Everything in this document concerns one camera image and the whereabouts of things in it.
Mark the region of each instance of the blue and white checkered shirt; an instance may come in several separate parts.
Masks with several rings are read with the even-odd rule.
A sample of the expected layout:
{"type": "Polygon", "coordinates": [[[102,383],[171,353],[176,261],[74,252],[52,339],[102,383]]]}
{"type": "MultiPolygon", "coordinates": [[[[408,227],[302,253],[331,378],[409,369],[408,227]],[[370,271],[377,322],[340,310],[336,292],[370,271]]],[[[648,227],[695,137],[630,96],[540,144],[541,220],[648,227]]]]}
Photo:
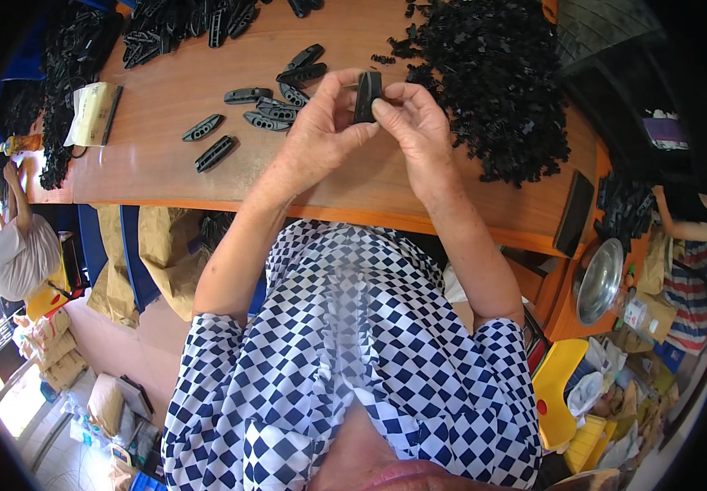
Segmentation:
{"type": "Polygon", "coordinates": [[[470,336],[435,262],[393,230],[297,221],[266,271],[244,329],[192,321],[162,438],[172,489],[304,489],[354,398],[401,459],[534,484],[536,403],[513,322],[470,336]]]}

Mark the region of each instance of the plastic bottle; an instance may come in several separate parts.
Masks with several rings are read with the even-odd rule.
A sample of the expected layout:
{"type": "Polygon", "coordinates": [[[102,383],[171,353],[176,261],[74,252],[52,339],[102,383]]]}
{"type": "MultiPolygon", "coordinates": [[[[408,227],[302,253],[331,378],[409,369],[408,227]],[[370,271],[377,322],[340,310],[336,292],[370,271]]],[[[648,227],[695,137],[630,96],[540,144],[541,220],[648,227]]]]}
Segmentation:
{"type": "Polygon", "coordinates": [[[659,320],[651,316],[648,304],[636,299],[633,291],[619,290],[610,311],[624,320],[631,328],[641,333],[654,333],[659,327],[659,320]]]}
{"type": "Polygon", "coordinates": [[[0,152],[9,157],[21,152],[40,150],[42,147],[43,135],[41,133],[25,137],[12,136],[0,143],[0,152]]]}

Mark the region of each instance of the hand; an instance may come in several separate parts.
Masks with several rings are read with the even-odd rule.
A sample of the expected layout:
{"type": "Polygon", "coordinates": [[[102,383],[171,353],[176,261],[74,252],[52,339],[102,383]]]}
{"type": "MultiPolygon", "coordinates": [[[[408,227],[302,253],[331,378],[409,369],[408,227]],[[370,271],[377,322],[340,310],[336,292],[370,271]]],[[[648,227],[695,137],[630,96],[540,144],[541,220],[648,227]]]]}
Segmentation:
{"type": "Polygon", "coordinates": [[[20,186],[20,179],[18,178],[18,171],[15,169],[15,163],[11,160],[7,162],[4,168],[5,181],[11,186],[20,186]]]}
{"type": "Polygon", "coordinates": [[[664,186],[654,186],[653,197],[656,198],[657,203],[665,203],[666,200],[664,199],[664,186]]]}
{"type": "Polygon", "coordinates": [[[342,88],[357,83],[362,72],[357,68],[329,72],[299,111],[285,143],[266,171],[277,176],[279,193],[288,193],[287,199],[317,184],[340,167],[350,152],[378,133],[378,123],[351,126],[354,113],[349,108],[355,104],[357,93],[342,88]]]}
{"type": "Polygon", "coordinates": [[[449,123],[443,110],[424,87],[393,83],[384,98],[372,103],[372,114],[400,143],[405,153],[408,181],[425,206],[436,197],[462,190],[459,172],[452,163],[449,123]]]}

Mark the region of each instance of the black smartphone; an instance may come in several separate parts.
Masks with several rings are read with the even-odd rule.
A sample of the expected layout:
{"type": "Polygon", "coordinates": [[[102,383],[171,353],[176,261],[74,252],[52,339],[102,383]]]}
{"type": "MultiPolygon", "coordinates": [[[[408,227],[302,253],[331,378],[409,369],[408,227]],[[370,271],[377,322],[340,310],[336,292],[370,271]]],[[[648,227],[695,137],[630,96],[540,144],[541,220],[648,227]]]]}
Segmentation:
{"type": "Polygon", "coordinates": [[[591,210],[591,201],[594,199],[594,186],[579,171],[574,172],[572,188],[569,199],[563,211],[561,225],[555,233],[553,247],[563,252],[569,258],[574,257],[577,244],[583,235],[585,220],[591,210]]]}

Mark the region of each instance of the lips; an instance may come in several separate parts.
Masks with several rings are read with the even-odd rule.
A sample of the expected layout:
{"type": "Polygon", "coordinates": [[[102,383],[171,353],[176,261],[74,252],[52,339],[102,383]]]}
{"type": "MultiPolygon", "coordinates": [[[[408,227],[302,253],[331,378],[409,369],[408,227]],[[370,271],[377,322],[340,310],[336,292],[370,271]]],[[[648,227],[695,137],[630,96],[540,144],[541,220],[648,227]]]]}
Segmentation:
{"type": "Polygon", "coordinates": [[[418,475],[446,474],[446,469],[429,460],[401,460],[381,471],[365,489],[374,489],[385,484],[394,484],[401,479],[416,477],[418,475]]]}

